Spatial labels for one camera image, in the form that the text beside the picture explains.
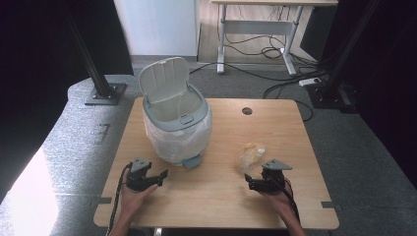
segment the white desk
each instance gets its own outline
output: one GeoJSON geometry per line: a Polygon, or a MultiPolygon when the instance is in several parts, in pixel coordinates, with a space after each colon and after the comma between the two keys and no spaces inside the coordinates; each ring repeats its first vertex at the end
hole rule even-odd
{"type": "Polygon", "coordinates": [[[224,35],[226,33],[241,34],[273,34],[288,35],[288,40],[284,48],[281,48],[282,58],[284,59],[288,73],[295,75],[289,52],[292,41],[300,21],[304,6],[335,6],[337,0],[210,0],[213,4],[221,6],[220,19],[220,45],[217,52],[217,72],[224,72],[224,35]],[[226,20],[227,5],[271,5],[271,6],[298,6],[294,21],[288,22],[264,22],[264,21],[231,21],[226,20]]]}

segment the wooden table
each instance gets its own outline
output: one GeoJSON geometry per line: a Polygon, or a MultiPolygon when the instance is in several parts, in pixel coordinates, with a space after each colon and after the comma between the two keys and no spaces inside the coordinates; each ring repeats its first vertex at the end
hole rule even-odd
{"type": "Polygon", "coordinates": [[[212,134],[203,163],[195,169],[172,166],[155,155],[145,133],[142,101],[141,97],[135,101],[129,117],[102,193],[112,201],[98,206],[94,216],[97,225],[108,225],[120,173],[140,156],[152,162],[148,176],[165,169],[169,174],[146,200],[133,227],[284,228],[264,197],[249,190],[238,169],[243,146],[262,143],[267,149],[265,162],[276,158],[293,167],[284,175],[292,182],[303,227],[338,226],[334,208],[323,207],[331,199],[294,101],[207,99],[212,109],[212,134]],[[245,115],[245,107],[253,113],[245,115]]]}
{"type": "Polygon", "coordinates": [[[289,52],[304,6],[335,6],[337,0],[210,0],[221,6],[220,45],[217,51],[217,72],[224,73],[224,36],[227,33],[288,35],[284,48],[280,48],[289,75],[297,74],[289,52]],[[227,5],[298,6],[294,21],[231,21],[226,20],[227,5]]]}

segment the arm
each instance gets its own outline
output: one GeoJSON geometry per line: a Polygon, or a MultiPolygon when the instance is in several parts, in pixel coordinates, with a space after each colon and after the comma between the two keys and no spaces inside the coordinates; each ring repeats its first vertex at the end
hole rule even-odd
{"type": "MultiPolygon", "coordinates": [[[[292,196],[291,186],[288,183],[285,185],[285,190],[287,190],[288,193],[290,193],[292,196]]],[[[292,209],[291,202],[282,192],[276,195],[267,193],[260,194],[264,196],[267,200],[269,200],[273,209],[275,209],[279,217],[281,217],[282,221],[284,221],[288,229],[288,232],[291,236],[307,236],[306,232],[301,227],[300,222],[295,216],[295,212],[292,209]]]]}
{"type": "MultiPolygon", "coordinates": [[[[123,183],[126,183],[129,171],[130,169],[126,169],[125,174],[123,175],[123,183]]],[[[141,208],[144,203],[145,198],[155,191],[157,187],[157,185],[152,185],[142,192],[135,192],[129,189],[126,184],[123,184],[120,190],[122,210],[113,230],[110,232],[110,236],[124,236],[128,234],[129,227],[139,208],[141,208]]]]}

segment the person's left hand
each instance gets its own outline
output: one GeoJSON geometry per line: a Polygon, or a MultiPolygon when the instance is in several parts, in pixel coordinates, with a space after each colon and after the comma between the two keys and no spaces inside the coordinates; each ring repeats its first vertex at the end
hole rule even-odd
{"type": "MultiPolygon", "coordinates": [[[[128,179],[128,173],[130,169],[127,168],[125,174],[123,175],[123,182],[126,183],[128,179]]],[[[121,203],[122,203],[122,214],[126,214],[128,217],[134,217],[136,212],[144,203],[144,199],[157,189],[157,185],[154,184],[142,192],[136,192],[132,189],[129,189],[126,184],[122,185],[120,190],[121,194],[121,203]]]]}

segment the gray carpet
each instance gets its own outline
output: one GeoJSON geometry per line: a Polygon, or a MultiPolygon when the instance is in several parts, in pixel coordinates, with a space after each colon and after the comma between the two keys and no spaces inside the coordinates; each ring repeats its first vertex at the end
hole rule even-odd
{"type": "MultiPolygon", "coordinates": [[[[46,160],[43,171],[50,177],[59,209],[53,227],[43,234],[49,231],[51,235],[105,234],[105,228],[93,223],[93,216],[130,110],[135,98],[141,95],[137,81],[140,71],[136,69],[133,77],[106,77],[111,83],[128,85],[118,106],[84,106],[84,99],[93,87],[91,80],[69,89],[67,106],[42,146],[46,160]]],[[[273,70],[253,72],[275,78],[286,75],[283,71],[273,70]]],[[[213,69],[202,69],[191,75],[190,82],[205,97],[242,98],[262,98],[264,91],[276,84],[231,69],[221,76],[213,69]]],[[[311,105],[307,92],[297,84],[283,88],[279,98],[296,99],[311,105]]],[[[303,118],[311,115],[305,106],[299,105],[299,108],[303,118]]],[[[309,230],[309,234],[417,235],[417,192],[361,117],[342,114],[338,110],[313,111],[313,118],[305,122],[305,126],[340,226],[331,231],[309,230]]],[[[29,168],[38,172],[25,181],[36,186],[41,181],[38,178],[42,170],[33,162],[29,168]]],[[[28,221],[33,221],[33,215],[15,218],[14,204],[36,197],[42,198],[42,193],[9,193],[6,196],[0,206],[1,235],[15,235],[25,231],[19,227],[32,225],[28,221]]],[[[41,217],[42,210],[34,214],[41,217]]],[[[43,235],[38,232],[45,229],[36,224],[27,228],[28,234],[33,235],[43,235]]],[[[147,229],[137,233],[150,235],[147,229]]],[[[179,232],[177,235],[192,233],[179,232]]]]}

